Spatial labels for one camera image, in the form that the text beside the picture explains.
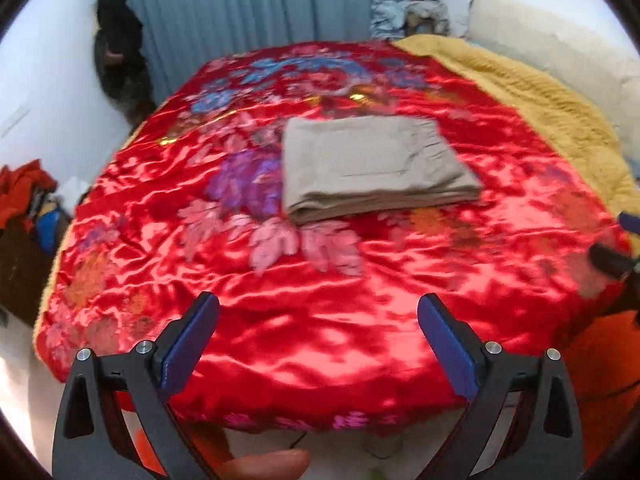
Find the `beige pants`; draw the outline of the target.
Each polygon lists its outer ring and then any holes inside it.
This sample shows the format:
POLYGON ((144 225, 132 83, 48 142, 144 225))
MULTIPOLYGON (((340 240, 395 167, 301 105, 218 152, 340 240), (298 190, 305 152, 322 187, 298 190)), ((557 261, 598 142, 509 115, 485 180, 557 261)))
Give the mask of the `beige pants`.
POLYGON ((283 210, 296 224, 478 200, 483 185, 433 119, 293 118, 282 139, 283 210))

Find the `mustard yellow knit blanket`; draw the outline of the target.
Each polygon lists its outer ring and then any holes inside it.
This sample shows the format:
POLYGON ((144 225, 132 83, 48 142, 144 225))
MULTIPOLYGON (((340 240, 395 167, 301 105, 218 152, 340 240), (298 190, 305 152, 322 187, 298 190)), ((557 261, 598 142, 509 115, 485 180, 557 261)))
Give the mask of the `mustard yellow knit blanket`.
POLYGON ((434 58, 515 108, 575 168, 612 214, 638 214, 639 190, 620 140, 603 113, 578 92, 541 70, 459 38, 416 35, 394 46, 434 58))

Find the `cream pillow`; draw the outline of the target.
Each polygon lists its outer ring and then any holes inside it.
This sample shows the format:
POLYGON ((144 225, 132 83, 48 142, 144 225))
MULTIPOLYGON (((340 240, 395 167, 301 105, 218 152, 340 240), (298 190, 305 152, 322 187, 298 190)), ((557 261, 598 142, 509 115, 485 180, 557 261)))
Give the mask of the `cream pillow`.
POLYGON ((639 60, 585 27, 515 0, 472 0, 468 38, 585 96, 605 114, 623 154, 639 159, 639 60))

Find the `clothes pile on chair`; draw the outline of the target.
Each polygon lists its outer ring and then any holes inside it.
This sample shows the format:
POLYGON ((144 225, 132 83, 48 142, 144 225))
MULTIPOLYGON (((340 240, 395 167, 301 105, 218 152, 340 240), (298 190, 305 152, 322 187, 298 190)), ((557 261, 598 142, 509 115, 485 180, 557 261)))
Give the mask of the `clothes pile on chair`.
POLYGON ((1 307, 29 326, 68 226, 57 188, 38 159, 1 168, 1 307))

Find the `red floral satin bedspread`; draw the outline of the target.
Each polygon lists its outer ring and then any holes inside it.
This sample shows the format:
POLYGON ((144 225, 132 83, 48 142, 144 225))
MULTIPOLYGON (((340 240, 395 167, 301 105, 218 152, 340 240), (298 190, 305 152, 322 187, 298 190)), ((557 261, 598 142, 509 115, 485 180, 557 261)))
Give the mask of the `red floral satin bedspread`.
POLYGON ((55 257, 34 333, 65 379, 76 352, 156 337, 201 292, 219 324, 183 419, 230 428, 390 429, 457 401, 416 320, 428 292, 511 351, 561 347, 620 290, 587 260, 638 247, 513 107, 383 41, 216 58, 96 179, 55 257), (283 210, 293 118, 433 119, 483 191, 454 205, 296 224, 283 210))

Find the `crumpled clothes by headboard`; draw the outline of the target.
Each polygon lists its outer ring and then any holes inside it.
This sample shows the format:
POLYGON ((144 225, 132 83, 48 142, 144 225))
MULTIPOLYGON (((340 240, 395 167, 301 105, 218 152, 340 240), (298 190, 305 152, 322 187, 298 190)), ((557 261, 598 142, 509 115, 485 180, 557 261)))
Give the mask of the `crumpled clothes by headboard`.
POLYGON ((427 34, 449 36, 448 6, 442 0, 372 0, 370 38, 396 41, 427 34))

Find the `black hanging garment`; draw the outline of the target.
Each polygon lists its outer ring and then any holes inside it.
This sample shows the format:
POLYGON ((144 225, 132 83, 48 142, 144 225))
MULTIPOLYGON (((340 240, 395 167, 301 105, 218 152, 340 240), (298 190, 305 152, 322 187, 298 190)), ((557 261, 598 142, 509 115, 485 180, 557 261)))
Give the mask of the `black hanging garment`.
POLYGON ((142 54, 143 25, 127 0, 96 0, 96 21, 96 76, 114 107, 132 128, 138 128, 156 109, 151 76, 142 54))

